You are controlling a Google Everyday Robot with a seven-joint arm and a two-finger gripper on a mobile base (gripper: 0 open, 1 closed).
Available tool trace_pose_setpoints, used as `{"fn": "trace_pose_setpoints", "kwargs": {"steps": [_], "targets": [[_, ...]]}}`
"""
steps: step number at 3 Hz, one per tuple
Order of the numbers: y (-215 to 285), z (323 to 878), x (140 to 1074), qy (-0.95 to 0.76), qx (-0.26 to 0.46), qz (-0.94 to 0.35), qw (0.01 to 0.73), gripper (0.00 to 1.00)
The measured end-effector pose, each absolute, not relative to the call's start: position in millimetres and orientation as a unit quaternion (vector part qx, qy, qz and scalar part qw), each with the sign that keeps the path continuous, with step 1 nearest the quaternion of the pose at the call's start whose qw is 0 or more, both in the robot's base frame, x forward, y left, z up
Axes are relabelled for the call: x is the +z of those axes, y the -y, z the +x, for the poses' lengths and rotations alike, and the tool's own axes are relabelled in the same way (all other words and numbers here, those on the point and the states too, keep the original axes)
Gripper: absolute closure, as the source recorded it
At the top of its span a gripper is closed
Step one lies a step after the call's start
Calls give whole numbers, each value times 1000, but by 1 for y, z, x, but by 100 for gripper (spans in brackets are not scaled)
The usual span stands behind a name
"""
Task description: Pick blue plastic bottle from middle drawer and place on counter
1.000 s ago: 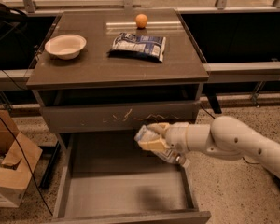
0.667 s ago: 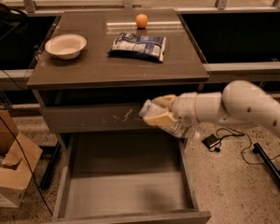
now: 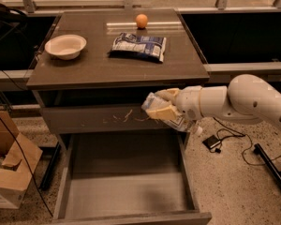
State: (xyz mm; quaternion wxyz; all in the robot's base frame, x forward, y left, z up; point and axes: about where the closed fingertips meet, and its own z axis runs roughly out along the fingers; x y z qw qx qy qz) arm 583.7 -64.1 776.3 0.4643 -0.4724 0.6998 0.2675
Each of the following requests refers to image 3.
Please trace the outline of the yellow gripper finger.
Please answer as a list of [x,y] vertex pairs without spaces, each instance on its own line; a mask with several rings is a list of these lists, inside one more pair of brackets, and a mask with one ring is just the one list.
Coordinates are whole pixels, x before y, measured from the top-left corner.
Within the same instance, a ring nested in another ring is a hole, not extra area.
[[175,120],[181,115],[177,108],[172,105],[164,108],[147,109],[146,113],[150,118],[159,120]]
[[155,92],[155,94],[158,97],[163,98],[166,101],[170,101],[171,103],[176,102],[176,98],[179,95],[179,93],[180,93],[179,88],[164,89]]

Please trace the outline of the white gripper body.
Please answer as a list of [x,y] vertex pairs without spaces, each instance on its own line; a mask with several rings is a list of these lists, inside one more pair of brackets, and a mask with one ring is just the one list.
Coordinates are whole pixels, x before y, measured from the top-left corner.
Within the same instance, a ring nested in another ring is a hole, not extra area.
[[201,86],[188,86],[182,89],[176,97],[178,111],[188,121],[196,121],[202,118],[200,112],[200,91]]

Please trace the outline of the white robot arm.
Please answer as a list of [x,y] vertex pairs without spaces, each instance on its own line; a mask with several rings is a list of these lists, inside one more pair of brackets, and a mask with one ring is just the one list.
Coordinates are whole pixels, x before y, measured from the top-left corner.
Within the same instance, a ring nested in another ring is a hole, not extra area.
[[159,90],[141,108],[178,131],[188,132],[204,117],[239,124],[266,121],[281,131],[281,94],[254,75],[233,78],[227,86],[187,86]]

